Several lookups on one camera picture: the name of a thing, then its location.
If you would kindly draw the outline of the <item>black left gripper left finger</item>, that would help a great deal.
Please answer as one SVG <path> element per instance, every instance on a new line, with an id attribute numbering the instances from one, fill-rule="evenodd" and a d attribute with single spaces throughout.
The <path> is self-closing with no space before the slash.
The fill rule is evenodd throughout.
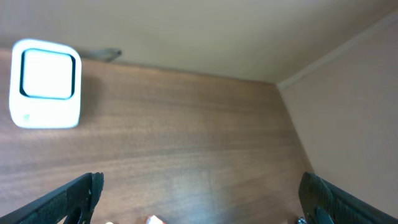
<path id="1" fill-rule="evenodd" d="M 1 217 L 1 223 L 90 223 L 103 185 L 102 172 L 86 173 Z"/>

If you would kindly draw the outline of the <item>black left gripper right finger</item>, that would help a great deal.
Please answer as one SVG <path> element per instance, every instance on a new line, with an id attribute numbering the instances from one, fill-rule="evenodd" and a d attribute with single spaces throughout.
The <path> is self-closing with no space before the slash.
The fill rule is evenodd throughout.
<path id="1" fill-rule="evenodd" d="M 327 182 L 304 172 L 298 196 L 304 224 L 397 224 L 397 219 Z"/>

